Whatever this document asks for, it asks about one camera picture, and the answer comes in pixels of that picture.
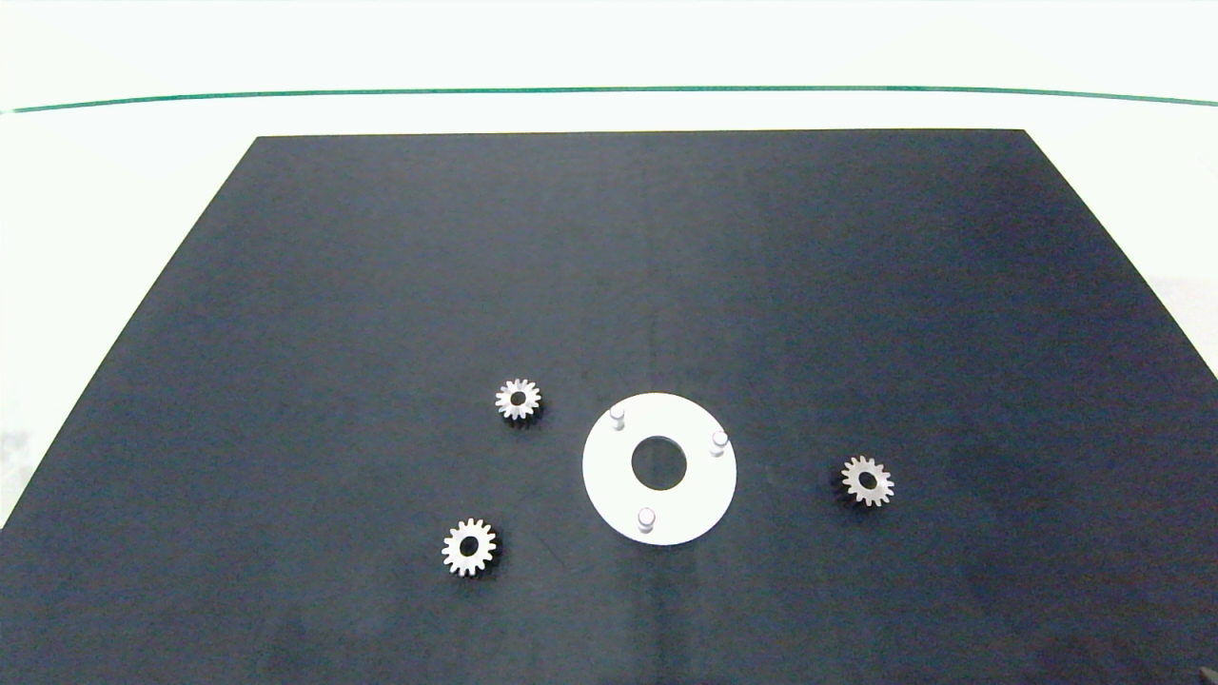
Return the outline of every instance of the black surface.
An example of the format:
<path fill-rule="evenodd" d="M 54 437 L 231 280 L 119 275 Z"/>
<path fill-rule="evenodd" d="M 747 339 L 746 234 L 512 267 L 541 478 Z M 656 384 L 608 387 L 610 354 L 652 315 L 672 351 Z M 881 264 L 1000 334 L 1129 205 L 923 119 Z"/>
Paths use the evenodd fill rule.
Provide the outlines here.
<path fill-rule="evenodd" d="M 739 462 L 672 548 L 581 478 L 652 390 Z M 890 506 L 834 501 L 857 452 Z M 0 533 L 0 676 L 1186 683 L 1216 456 L 1214 377 L 1021 132 L 259 139 Z"/>

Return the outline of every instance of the gear center hole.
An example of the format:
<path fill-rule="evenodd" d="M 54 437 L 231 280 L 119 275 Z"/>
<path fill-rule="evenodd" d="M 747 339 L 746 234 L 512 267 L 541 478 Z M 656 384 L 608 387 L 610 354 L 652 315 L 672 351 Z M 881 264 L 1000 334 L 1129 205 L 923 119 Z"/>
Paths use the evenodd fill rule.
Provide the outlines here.
<path fill-rule="evenodd" d="M 676 442 L 667 438 L 648 438 L 635 447 L 630 460 L 635 478 L 652 490 L 675 488 L 686 472 L 686 455 Z"/>

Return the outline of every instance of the white disc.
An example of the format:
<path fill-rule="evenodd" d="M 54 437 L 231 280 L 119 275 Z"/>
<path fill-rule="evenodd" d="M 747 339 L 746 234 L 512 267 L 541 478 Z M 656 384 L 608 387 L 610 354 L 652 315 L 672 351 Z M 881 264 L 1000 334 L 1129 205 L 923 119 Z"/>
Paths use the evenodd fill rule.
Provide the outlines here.
<path fill-rule="evenodd" d="M 686 456 L 667 490 L 635 475 L 635 447 L 665 438 Z M 680 545 L 706 533 L 736 494 L 736 453 L 723 428 L 697 402 L 665 392 L 627 397 L 600 414 L 583 445 L 583 486 L 600 518 L 631 540 Z"/>

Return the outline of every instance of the white background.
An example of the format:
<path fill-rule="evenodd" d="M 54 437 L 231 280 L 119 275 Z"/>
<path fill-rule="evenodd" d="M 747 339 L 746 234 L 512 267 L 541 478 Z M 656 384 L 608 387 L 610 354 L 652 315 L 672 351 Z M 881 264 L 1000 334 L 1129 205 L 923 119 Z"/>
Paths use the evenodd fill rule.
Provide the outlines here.
<path fill-rule="evenodd" d="M 0 524 L 257 135 L 1022 128 L 1218 368 L 1216 107 L 934 93 L 16 107 L 245 90 L 706 84 L 1218 101 L 1216 28 L 1218 5 L 1166 1 L 0 2 Z"/>

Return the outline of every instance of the gear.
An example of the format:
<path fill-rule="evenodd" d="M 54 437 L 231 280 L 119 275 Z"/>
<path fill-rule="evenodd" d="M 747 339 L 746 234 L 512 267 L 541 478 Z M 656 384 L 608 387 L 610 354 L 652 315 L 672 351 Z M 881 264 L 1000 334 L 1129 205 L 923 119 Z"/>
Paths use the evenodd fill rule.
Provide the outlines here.
<path fill-rule="evenodd" d="M 457 528 L 448 529 L 448 538 L 445 538 L 445 548 L 440 550 L 445 555 L 445 563 L 448 564 L 448 573 L 456 573 L 457 575 L 477 575 L 486 569 L 486 564 L 493 558 L 493 551 L 497 547 L 495 544 L 495 531 L 491 530 L 490 524 L 482 523 L 482 519 L 464 520 L 457 524 Z M 466 540 L 474 540 L 477 545 L 470 553 L 465 553 L 462 550 Z"/>
<path fill-rule="evenodd" d="M 871 457 L 851 457 L 842 469 L 842 484 L 847 488 L 847 495 L 854 495 L 856 503 L 865 503 L 868 507 L 882 507 L 893 495 L 893 479 L 884 470 L 883 464 L 877 464 Z M 866 486 L 862 484 L 862 474 L 870 474 L 876 484 Z"/>
<path fill-rule="evenodd" d="M 531 418 L 541 407 L 541 390 L 529 379 L 509 380 L 495 394 L 495 406 L 508 421 Z"/>

